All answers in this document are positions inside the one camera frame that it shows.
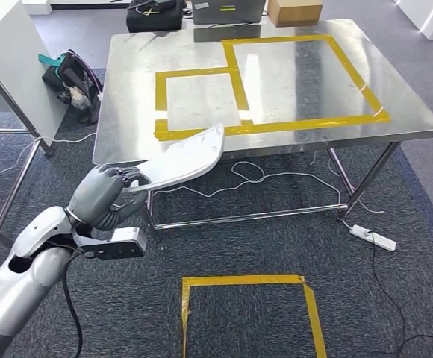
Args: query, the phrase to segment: laptop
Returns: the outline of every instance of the laptop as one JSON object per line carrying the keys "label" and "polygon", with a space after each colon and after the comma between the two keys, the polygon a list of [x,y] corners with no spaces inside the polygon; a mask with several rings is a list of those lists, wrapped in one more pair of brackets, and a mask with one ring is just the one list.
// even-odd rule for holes
{"label": "laptop", "polygon": [[257,24],[265,0],[193,0],[195,25]]}

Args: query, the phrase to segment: power strip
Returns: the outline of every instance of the power strip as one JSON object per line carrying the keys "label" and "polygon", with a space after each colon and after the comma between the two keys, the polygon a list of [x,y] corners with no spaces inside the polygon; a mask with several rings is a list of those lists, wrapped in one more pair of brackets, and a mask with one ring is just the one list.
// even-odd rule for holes
{"label": "power strip", "polygon": [[374,242],[380,248],[385,248],[388,251],[396,250],[396,242],[388,239],[387,237],[381,236],[377,233],[373,233],[371,230],[365,229],[364,227],[360,227],[358,225],[353,225],[350,230],[350,233],[357,236],[360,239],[366,240],[367,242]]}

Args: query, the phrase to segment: yellow tape square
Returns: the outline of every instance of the yellow tape square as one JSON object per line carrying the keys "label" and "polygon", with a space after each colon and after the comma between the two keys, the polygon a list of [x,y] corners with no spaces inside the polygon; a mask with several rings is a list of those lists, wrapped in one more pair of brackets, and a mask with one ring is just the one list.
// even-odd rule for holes
{"label": "yellow tape square", "polygon": [[[340,116],[332,118],[304,119],[301,121],[273,122],[254,124],[248,117],[249,107],[243,88],[243,82],[234,53],[233,47],[240,44],[249,43],[282,43],[282,42],[301,42],[301,41],[326,41],[341,62],[344,69],[360,91],[363,98],[369,105],[374,114],[364,114],[358,116]],[[156,72],[155,79],[155,136],[159,140],[181,140],[193,136],[205,130],[185,129],[180,131],[168,130],[168,105],[166,80],[171,77],[187,77],[196,75],[212,75],[227,73],[231,79],[232,88],[240,113],[240,125],[225,127],[226,136],[240,134],[256,134],[276,131],[304,131],[310,129],[333,128],[344,125],[364,125],[369,123],[388,122],[391,116],[386,112],[371,89],[351,63],[349,58],[331,35],[300,35],[289,37],[266,37],[253,39],[235,39],[221,41],[227,60],[226,67],[215,67],[209,69],[186,69],[181,71]]]}
{"label": "yellow tape square", "polygon": [[310,325],[314,342],[317,358],[326,358],[326,347],[314,293],[304,282],[304,277],[295,274],[264,274],[249,276],[210,276],[210,277],[183,277],[181,279],[181,326],[183,330],[183,353],[187,351],[187,328],[188,307],[190,306],[190,289],[197,286],[235,286],[235,285],[264,285],[264,284],[301,284],[303,285],[306,307],[310,317]]}

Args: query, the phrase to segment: reflective table surface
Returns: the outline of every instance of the reflective table surface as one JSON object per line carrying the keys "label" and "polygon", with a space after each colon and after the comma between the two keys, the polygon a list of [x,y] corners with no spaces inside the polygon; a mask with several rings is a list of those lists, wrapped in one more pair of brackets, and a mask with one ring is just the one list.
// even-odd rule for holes
{"label": "reflective table surface", "polygon": [[113,36],[93,161],[218,122],[227,158],[433,137],[433,113],[351,20],[195,28]]}

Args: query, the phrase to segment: teal bag strap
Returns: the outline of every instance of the teal bag strap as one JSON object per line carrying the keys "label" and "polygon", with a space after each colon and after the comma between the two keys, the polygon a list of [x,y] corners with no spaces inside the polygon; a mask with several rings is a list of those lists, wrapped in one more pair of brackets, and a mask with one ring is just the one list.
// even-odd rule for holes
{"label": "teal bag strap", "polygon": [[64,58],[66,56],[66,54],[61,54],[61,56],[58,57],[57,59],[53,59],[48,56],[45,56],[45,54],[38,54],[37,55],[37,59],[40,62],[40,63],[44,63],[45,65],[48,65],[48,66],[52,66],[52,67],[55,67],[55,75],[58,78],[61,78],[61,76],[58,75],[57,71],[58,69],[59,69],[59,66],[61,65],[61,63],[64,61]]}

